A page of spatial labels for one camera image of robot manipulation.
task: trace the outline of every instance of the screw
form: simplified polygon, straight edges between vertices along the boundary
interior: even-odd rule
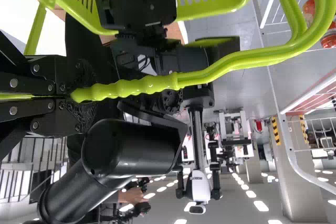
[[[62,91],[62,92],[64,92],[64,91],[65,91],[65,85],[64,85],[64,84],[61,84],[61,85],[59,86],[59,90]]]
[[[33,123],[33,129],[36,130],[38,128],[38,122]]]
[[[34,72],[38,72],[40,70],[39,64],[34,65],[33,70]]]
[[[17,107],[15,107],[15,106],[11,107],[11,108],[9,109],[9,113],[10,113],[11,115],[16,115],[16,113],[17,113]]]
[[[18,80],[17,79],[12,79],[10,82],[9,82],[9,85],[12,87],[12,88],[16,88],[17,85],[18,85]]]
[[[58,107],[60,110],[63,110],[65,107],[64,102],[59,102]]]

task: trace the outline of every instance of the red object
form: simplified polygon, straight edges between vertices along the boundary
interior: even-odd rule
[[[315,16],[315,0],[308,0],[303,5],[303,15],[309,28],[313,23]],[[323,48],[336,47],[336,23],[334,21],[331,23],[326,34],[321,38],[320,42]]]
[[[256,125],[257,125],[257,131],[259,131],[259,132],[263,131],[261,121],[256,121]]]

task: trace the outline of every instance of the human hand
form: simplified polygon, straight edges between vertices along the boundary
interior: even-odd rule
[[[132,187],[126,192],[119,191],[118,202],[120,203],[130,203],[136,205],[140,202],[147,202],[148,199],[143,198],[143,192],[139,187]]]

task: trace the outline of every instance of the yellow black striped column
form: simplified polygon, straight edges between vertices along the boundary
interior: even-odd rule
[[[301,129],[302,129],[302,133],[303,133],[303,138],[305,140],[305,143],[309,144],[308,135],[307,135],[307,131],[306,131],[306,122],[305,122],[304,115],[300,115],[299,119],[300,119],[300,125],[301,125]]]
[[[277,120],[274,116],[272,117],[272,124],[273,124],[273,133],[274,133],[275,142],[277,143],[277,145],[281,145]]]

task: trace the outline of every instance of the lime green handle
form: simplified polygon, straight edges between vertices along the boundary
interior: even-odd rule
[[[318,42],[328,30],[336,10],[335,0],[315,0],[314,22],[307,30],[296,0],[280,0],[280,2],[292,30],[292,38],[282,46],[235,52],[201,71],[173,73],[169,76],[147,76],[141,80],[120,80],[109,85],[97,83],[91,88],[75,90],[71,97],[76,102],[101,101],[105,98],[127,97],[140,93],[152,94],[164,89],[178,90],[214,81],[230,71],[274,65],[301,54]]]

